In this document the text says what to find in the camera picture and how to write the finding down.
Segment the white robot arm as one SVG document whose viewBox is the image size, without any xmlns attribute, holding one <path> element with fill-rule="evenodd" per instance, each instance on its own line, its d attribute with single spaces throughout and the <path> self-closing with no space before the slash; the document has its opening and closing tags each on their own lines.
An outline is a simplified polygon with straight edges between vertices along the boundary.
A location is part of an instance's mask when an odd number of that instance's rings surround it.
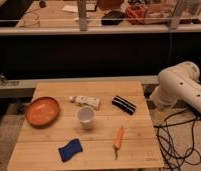
<svg viewBox="0 0 201 171">
<path fill-rule="evenodd" d="M 183 100 L 201 114 L 200 70 L 190 61 L 163 69 L 158 74 L 159 85 L 150 95 L 158 109 L 171 108 Z"/>
</svg>

